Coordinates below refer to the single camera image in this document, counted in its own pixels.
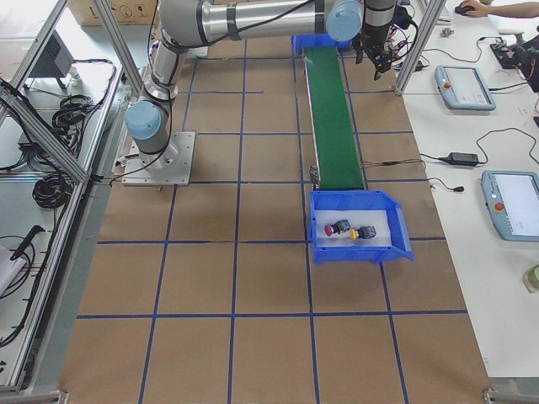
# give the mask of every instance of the tablet device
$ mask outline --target tablet device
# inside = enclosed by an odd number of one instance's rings
[[[481,184],[498,233],[514,242],[539,242],[539,178],[520,171],[485,171]]]
[[[438,66],[435,80],[441,96],[451,109],[492,111],[496,103],[476,67]]]

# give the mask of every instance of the conveyor belt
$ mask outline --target conveyor belt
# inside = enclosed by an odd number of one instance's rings
[[[363,175],[334,47],[305,48],[320,189],[363,189]]]

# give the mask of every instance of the tiled table surface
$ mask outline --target tiled table surface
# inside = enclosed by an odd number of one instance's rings
[[[488,378],[421,164],[365,170],[416,259],[311,260],[314,163],[289,38],[188,64],[173,111],[192,184],[117,183],[61,388],[83,403],[481,403]],[[343,58],[364,161],[419,158],[392,72]]]

